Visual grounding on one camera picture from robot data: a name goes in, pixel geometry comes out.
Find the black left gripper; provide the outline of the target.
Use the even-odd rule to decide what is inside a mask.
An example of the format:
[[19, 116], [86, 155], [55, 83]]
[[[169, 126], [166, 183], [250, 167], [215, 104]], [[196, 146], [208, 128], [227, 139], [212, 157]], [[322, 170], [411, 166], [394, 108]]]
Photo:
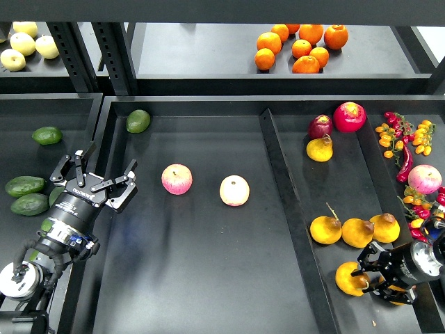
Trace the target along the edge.
[[[132, 159], [124, 173], [109, 180], [93, 173], [86, 174], [86, 165], [96, 149], [93, 141], [85, 150], [62, 156], [49, 180], [63, 192], [48, 211], [48, 219], [62, 222], [78, 232], [90, 232], [104, 205], [121, 213], [138, 192]], [[75, 169], [75, 179], [66, 180], [70, 169]]]

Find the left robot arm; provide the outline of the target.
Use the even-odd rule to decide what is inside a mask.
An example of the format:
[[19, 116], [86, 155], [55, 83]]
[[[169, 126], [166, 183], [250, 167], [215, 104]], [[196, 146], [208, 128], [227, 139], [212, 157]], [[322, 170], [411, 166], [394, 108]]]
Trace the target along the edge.
[[1, 312], [2, 333], [52, 333], [48, 307], [69, 265], [86, 261], [100, 248], [92, 227], [100, 211], [120, 213], [137, 192], [136, 160], [121, 176], [104, 179], [86, 171], [95, 144], [63, 156], [51, 182], [62, 189], [49, 208], [38, 239], [27, 239], [1, 270], [1, 300], [17, 302]]

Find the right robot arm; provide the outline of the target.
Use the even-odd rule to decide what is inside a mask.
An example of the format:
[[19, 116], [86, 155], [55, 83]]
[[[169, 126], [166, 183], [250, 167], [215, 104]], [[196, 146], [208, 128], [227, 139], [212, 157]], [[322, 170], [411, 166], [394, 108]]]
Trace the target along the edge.
[[358, 268], [351, 278], [362, 277], [367, 272], [378, 272], [380, 278], [367, 282], [364, 293], [373, 292], [390, 303], [411, 305], [416, 299], [414, 287], [440, 279], [444, 272], [444, 233], [436, 238], [431, 228], [444, 230], [444, 218], [435, 214], [444, 212], [444, 206], [435, 203], [430, 216], [421, 224], [421, 234], [426, 241], [414, 240], [391, 250], [372, 241], [361, 252]]

